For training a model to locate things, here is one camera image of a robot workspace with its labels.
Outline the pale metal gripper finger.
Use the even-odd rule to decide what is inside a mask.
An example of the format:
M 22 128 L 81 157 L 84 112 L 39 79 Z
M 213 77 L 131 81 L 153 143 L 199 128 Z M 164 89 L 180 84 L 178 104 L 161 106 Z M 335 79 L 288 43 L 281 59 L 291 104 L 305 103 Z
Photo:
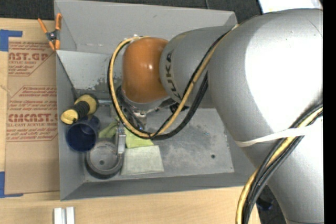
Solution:
M 116 139 L 117 153 L 123 154 L 126 148 L 125 145 L 126 134 L 123 127 L 118 127 L 116 129 L 115 139 Z

